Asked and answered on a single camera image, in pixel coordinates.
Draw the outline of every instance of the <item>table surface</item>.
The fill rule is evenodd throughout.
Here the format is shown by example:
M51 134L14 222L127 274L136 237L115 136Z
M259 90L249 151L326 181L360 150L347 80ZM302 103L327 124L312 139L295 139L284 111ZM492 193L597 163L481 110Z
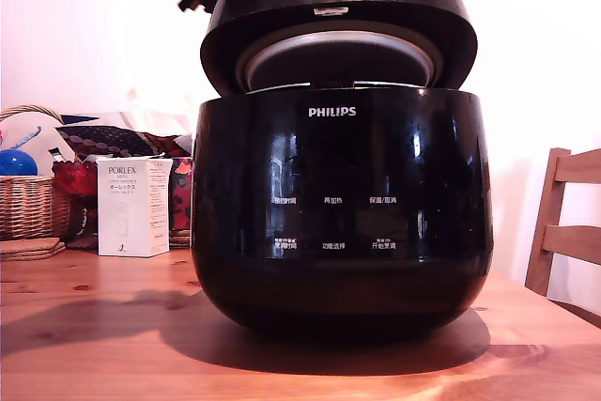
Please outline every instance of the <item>table surface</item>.
M5 262L2 399L595 400L601 330L492 273L427 340L273 343L207 300L189 250Z

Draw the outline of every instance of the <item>rice cooker lid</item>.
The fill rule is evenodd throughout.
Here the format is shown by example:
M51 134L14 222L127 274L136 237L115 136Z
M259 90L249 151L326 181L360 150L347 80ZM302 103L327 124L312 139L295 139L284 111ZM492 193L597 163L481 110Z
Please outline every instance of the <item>rice cooker lid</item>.
M461 0L218 0L201 60L222 96L328 81L459 88L476 49Z

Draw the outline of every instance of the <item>basket handle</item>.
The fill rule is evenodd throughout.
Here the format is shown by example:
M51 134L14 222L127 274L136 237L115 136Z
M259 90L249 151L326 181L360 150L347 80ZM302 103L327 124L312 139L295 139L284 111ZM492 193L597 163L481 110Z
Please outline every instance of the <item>basket handle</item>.
M18 105L16 107L7 108L4 112L0 113L0 122L4 121L8 117L15 116L19 113L26 113L26 112L43 113L45 115L53 117L61 124L65 124L65 121L63 121L63 117L61 115L59 115L57 112L55 112L54 110L51 110L50 108L46 108L46 107L40 107L39 105L29 105L29 104Z

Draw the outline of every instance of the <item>white box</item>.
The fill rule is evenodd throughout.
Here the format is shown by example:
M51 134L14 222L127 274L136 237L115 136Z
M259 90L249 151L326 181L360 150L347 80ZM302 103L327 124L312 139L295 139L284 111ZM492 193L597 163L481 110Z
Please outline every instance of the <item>white box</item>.
M99 255L151 257L167 253L173 161L100 157L96 163Z

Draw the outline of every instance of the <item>wooden chair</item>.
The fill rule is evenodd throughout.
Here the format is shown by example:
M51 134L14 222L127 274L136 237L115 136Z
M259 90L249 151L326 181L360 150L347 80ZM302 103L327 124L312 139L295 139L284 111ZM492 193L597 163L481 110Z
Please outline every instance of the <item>wooden chair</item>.
M554 148L548 155L547 175L526 275L526 287L541 296L547 295L554 254L601 265L601 227L559 226L565 183L601 184L601 149L570 154L570 150ZM601 328L601 316L573 304L554 302Z

